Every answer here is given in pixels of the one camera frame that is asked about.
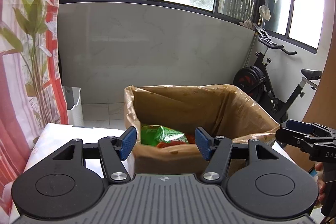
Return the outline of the person's right hand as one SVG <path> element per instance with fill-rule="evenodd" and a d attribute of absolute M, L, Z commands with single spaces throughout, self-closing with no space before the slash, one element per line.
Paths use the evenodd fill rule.
<path fill-rule="evenodd" d="M 325 194 L 326 183 L 324 181 L 323 163 L 315 162 L 314 169 L 317 172 L 317 174 L 314 176 L 314 179 L 318 186 L 318 199 L 315 205 L 318 206 L 323 202 L 326 196 Z"/>

